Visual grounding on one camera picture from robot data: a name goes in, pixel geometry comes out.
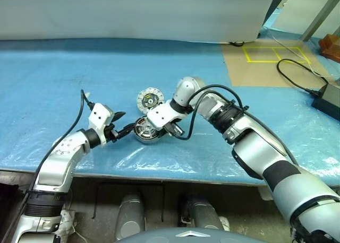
blue plastic sheet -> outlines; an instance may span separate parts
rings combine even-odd
[[[80,89],[90,100],[126,111],[116,129],[141,116],[147,87],[171,99],[184,76],[231,86],[220,45],[177,41],[77,39],[0,41],[0,169],[34,171],[53,141],[74,121]],[[300,165],[329,185],[340,184],[340,125],[290,88],[233,88],[292,150]],[[76,129],[87,128],[89,110]],[[180,122],[189,128],[190,119]],[[84,175],[263,184],[231,156],[231,146],[198,117],[188,141],[169,136],[145,145],[133,134],[97,147],[76,168]]]

gray floor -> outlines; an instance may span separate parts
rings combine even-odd
[[[0,183],[18,184],[25,188],[29,180],[30,175],[0,172]],[[75,178],[71,209],[76,210],[77,231],[87,237],[89,243],[113,242],[120,202],[125,194],[136,191],[141,192],[144,198],[148,230],[175,227],[177,200],[181,195],[190,193],[204,196],[219,215],[229,219],[233,232],[266,242],[291,242],[290,228],[276,206],[272,201],[263,201],[255,187],[153,181]],[[97,211],[93,219],[96,196]],[[68,242],[83,243],[83,240],[73,234]]]

